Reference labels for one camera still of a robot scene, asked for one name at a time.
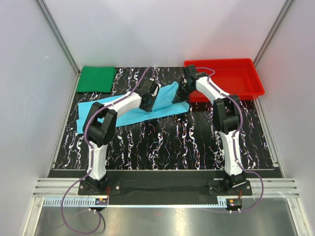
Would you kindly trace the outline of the light blue t shirt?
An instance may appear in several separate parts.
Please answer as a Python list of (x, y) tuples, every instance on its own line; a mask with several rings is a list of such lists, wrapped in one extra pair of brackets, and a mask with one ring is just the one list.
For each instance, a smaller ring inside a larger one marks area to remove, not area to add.
[[(146, 112), (140, 108), (132, 109), (117, 119), (116, 127), (127, 126), (151, 119), (163, 118), (188, 112), (189, 103), (185, 101), (175, 104), (172, 103), (177, 89), (177, 82), (161, 87), (151, 112)], [(83, 134), (83, 125), (93, 103), (94, 101), (89, 101), (78, 104), (79, 118), (76, 120), (76, 132), (79, 135)]]

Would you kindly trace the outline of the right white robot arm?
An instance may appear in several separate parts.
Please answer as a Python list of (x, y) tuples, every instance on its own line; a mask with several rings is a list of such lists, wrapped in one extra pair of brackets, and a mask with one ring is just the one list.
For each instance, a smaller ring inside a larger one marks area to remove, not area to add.
[(224, 178), (211, 188), (234, 195), (246, 183), (239, 147), (240, 129), (243, 125), (239, 97), (219, 88), (210, 76), (195, 74), (182, 78), (173, 103), (186, 101), (194, 91), (202, 93), (213, 103), (213, 125), (219, 132), (223, 145)]

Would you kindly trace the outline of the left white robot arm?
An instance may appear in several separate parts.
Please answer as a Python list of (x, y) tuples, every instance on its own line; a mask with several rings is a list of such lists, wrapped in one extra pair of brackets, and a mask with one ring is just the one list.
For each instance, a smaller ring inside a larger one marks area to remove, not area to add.
[(89, 147), (86, 189), (97, 195), (106, 190), (107, 148), (114, 137), (117, 119), (136, 108), (151, 112), (159, 88), (157, 82), (145, 79), (135, 89), (111, 102), (92, 104), (83, 126), (84, 139)]

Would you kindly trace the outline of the red plastic tray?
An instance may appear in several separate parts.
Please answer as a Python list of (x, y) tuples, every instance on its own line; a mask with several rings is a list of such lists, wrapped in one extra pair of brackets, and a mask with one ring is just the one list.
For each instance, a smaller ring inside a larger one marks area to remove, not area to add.
[(184, 66), (193, 64), (198, 72), (210, 74), (212, 81), (229, 94), (241, 100), (255, 100), (265, 94), (256, 68), (251, 59), (186, 60)]

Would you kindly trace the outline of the folded green t shirt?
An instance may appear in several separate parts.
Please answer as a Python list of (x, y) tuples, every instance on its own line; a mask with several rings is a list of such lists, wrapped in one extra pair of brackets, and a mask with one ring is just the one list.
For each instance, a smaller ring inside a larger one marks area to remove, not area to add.
[(79, 77), (77, 92), (109, 93), (116, 75), (115, 67), (84, 66)]

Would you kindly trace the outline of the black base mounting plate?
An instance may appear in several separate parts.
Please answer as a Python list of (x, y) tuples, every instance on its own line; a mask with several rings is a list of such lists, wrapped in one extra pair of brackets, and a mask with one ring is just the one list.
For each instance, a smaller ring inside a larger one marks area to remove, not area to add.
[(109, 170), (99, 182), (88, 177), (80, 181), (79, 195), (123, 196), (129, 193), (184, 193), (211, 196), (251, 196), (246, 175), (229, 177), (225, 171), (114, 171)]

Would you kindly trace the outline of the right aluminium corner post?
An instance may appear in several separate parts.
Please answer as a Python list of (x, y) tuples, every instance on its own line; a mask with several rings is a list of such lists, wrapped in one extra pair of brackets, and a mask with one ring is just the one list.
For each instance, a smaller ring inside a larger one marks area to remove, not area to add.
[(268, 46), (270, 45), (270, 43), (272, 42), (274, 36), (276, 35), (277, 31), (279, 30), (281, 24), (283, 23), (286, 15), (288, 14), (288, 12), (290, 11), (291, 7), (293, 6), (293, 4), (295, 3), (295, 0), (286, 0), (283, 4), (283, 6), (281, 7), (274, 23), (272, 24), (266, 38), (264, 39), (253, 63), (254, 66), (257, 67), (259, 62), (261, 61), (264, 53), (266, 52), (266, 50), (268, 49)]

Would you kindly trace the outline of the aluminium corner post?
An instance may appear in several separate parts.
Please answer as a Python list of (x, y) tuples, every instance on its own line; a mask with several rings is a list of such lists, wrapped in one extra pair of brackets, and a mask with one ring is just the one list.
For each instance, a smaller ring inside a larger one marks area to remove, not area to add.
[(295, 0), (286, 0), (283, 4), (283, 6), (281, 7), (274, 23), (272, 24), (266, 38), (264, 39), (253, 63), (254, 66), (257, 67), (259, 62), (261, 61), (264, 53), (266, 52), (266, 50), (268, 49), (268, 46), (270, 45), (270, 43), (272, 42), (274, 36), (276, 35), (277, 31), (279, 30), (281, 24), (283, 23), (286, 15), (288, 14), (288, 12), (290, 11), (291, 7), (293, 6), (293, 4), (295, 3)]
[(79, 68), (79, 66), (77, 65), (73, 55), (71, 54), (55, 20), (54, 17), (52, 15), (52, 13), (50, 12), (46, 2), (44, 0), (35, 0), (35, 3), (37, 4), (39, 10), (41, 11), (44, 19), (46, 20), (52, 34), (54, 35), (59, 47), (61, 48), (64, 56), (66, 57), (68, 63), (70, 64), (72, 70), (74, 71), (74, 73), (76, 75), (79, 75), (79, 73), (81, 72), (81, 69)]

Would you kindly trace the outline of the aluminium front rail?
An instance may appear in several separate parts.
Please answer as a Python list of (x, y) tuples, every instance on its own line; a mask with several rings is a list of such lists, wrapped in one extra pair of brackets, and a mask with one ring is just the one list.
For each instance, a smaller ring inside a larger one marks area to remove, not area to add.
[(263, 198), (298, 198), (299, 193), (294, 180), (285, 178), (267, 178), (260, 181), (249, 179), (251, 196), (211, 196), (209, 194), (184, 193), (129, 193), (123, 196), (79, 195), (79, 183), (74, 187), (73, 178), (40, 178), (33, 196), (42, 197), (47, 206), (66, 207), (168, 207), (168, 208), (224, 208), (232, 200), (252, 199), (257, 202)]

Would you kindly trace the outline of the left aluminium corner post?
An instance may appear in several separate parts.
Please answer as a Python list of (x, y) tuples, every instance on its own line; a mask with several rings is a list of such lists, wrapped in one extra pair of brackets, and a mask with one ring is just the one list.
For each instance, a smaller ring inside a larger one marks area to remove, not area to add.
[(52, 34), (54, 35), (59, 47), (61, 48), (64, 56), (66, 57), (68, 63), (70, 64), (72, 70), (74, 71), (74, 73), (76, 75), (79, 75), (79, 73), (81, 72), (81, 69), (79, 68), (79, 66), (77, 65), (73, 55), (71, 54), (55, 20), (54, 17), (52, 15), (52, 13), (50, 12), (46, 2), (44, 0), (35, 0), (35, 3), (37, 4), (39, 10), (41, 11), (44, 19), (46, 20)]

